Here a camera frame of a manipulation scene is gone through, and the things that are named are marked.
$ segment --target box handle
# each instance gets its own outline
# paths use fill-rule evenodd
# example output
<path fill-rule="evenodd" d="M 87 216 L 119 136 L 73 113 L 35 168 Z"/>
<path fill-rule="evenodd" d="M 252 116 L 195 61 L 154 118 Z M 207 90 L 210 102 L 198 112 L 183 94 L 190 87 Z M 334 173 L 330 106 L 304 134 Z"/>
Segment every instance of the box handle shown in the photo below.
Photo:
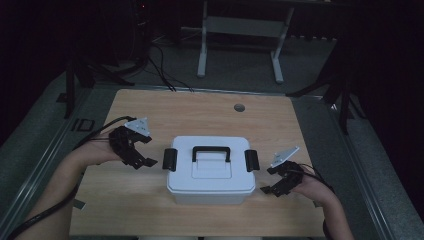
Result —
<path fill-rule="evenodd" d="M 196 162 L 197 152 L 226 152 L 225 162 L 230 162 L 230 148 L 217 146 L 195 146 L 193 147 L 193 162 Z"/>

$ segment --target desk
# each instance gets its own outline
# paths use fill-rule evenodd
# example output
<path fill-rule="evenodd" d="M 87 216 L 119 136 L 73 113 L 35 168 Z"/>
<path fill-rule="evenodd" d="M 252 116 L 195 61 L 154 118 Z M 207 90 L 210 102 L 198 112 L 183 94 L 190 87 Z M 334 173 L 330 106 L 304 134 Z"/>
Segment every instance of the desk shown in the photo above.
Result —
<path fill-rule="evenodd" d="M 235 104 L 245 111 L 235 111 Z M 299 146 L 291 160 L 310 164 L 289 98 L 120 90 L 106 122 L 127 115 L 148 118 L 153 140 L 136 148 L 159 163 L 139 170 L 121 162 L 89 167 L 76 196 L 86 206 L 74 209 L 71 235 L 323 236 L 322 209 L 311 200 L 296 193 L 277 198 L 259 189 L 281 179 L 266 171 L 275 152 Z M 249 140 L 261 167 L 253 194 L 241 205 L 177 205 L 161 165 L 164 149 L 179 135 Z"/>

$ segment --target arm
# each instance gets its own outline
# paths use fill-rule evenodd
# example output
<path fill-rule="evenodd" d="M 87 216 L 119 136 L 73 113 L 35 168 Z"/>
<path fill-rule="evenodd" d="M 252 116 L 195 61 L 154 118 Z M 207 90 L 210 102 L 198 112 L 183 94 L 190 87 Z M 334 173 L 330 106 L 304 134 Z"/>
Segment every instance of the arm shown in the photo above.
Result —
<path fill-rule="evenodd" d="M 76 186 L 86 167 L 111 160 L 121 159 L 112 151 L 107 140 L 89 141 L 69 153 L 53 173 L 26 220 L 65 199 Z M 69 239 L 72 203 L 73 201 L 70 201 L 65 207 L 36 223 L 16 239 Z"/>
<path fill-rule="evenodd" d="M 302 183 L 292 189 L 321 204 L 325 222 L 333 239 L 354 239 L 343 206 L 337 196 L 320 181 L 304 175 Z"/>

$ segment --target white plastic box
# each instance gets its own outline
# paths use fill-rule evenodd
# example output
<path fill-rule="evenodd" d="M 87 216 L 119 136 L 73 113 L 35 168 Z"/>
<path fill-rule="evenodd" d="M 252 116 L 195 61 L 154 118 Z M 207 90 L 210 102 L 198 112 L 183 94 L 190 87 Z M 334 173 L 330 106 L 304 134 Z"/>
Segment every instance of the white plastic box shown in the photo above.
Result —
<path fill-rule="evenodd" d="M 172 169 L 167 186 L 178 204 L 241 204 L 255 190 L 259 164 L 245 138 L 178 136 L 168 150 L 174 159 L 163 168 Z"/>

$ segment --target box lid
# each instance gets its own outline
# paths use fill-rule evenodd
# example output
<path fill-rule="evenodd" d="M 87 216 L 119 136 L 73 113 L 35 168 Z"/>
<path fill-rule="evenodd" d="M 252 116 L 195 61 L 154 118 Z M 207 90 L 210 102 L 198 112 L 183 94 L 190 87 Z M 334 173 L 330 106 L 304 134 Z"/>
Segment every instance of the box lid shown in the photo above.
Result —
<path fill-rule="evenodd" d="M 176 170 L 169 172 L 168 189 L 173 193 L 251 193 L 255 176 L 246 167 L 243 137 L 178 136 Z"/>

